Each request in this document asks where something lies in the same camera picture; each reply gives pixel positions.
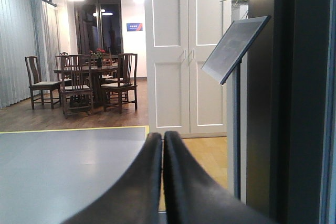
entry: red flower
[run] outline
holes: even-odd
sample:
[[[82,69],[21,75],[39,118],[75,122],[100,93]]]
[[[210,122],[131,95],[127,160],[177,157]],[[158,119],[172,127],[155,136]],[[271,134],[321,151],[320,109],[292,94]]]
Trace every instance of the red flower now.
[[[96,49],[96,52],[100,52],[100,53],[103,54],[103,53],[105,53],[105,50],[104,50],[104,49],[101,49],[101,48],[97,48],[97,49]]]

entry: flower vase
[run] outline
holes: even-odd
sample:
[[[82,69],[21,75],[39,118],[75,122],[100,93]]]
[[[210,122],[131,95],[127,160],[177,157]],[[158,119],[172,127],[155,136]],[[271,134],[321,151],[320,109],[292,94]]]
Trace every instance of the flower vase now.
[[[103,66],[102,58],[97,58],[96,62],[97,62],[97,67],[98,68],[101,68]]]

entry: wall sign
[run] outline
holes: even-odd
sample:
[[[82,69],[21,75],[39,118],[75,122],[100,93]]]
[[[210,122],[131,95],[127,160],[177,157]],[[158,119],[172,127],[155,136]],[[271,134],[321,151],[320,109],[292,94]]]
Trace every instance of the wall sign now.
[[[127,31],[142,31],[142,23],[127,23]]]

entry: sheer curtain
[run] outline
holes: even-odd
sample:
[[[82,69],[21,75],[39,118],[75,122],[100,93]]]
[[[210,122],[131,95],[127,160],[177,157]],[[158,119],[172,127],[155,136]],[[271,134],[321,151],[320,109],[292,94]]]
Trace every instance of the sheer curtain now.
[[[42,80],[56,80],[57,22],[42,0],[0,0],[0,109],[30,96],[25,56],[39,58]]]
[[[36,55],[30,0],[0,0],[0,108],[28,98],[25,56]]]
[[[31,0],[37,41],[37,56],[43,80],[56,81],[55,55],[59,52],[57,9],[42,0]]]

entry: information stand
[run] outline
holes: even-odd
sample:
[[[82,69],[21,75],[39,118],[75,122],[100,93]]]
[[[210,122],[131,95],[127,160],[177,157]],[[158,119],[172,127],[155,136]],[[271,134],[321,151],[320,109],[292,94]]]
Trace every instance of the information stand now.
[[[233,74],[234,195],[240,199],[240,63],[270,16],[233,21],[202,69],[223,85]]]

